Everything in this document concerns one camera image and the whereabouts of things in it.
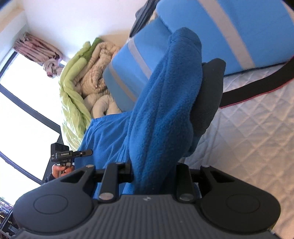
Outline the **person's left hand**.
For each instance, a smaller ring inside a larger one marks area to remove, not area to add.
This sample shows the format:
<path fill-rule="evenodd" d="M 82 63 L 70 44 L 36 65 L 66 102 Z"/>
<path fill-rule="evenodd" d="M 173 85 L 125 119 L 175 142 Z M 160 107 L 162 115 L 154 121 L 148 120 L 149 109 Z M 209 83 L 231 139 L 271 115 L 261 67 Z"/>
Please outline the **person's left hand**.
<path fill-rule="evenodd" d="M 74 171 L 74 166 L 67 167 L 67 166 L 61 166 L 61 165 L 53 165 L 51 170 L 51 175 L 53 178 L 59 178 L 61 176 L 65 176 L 71 172 Z"/>

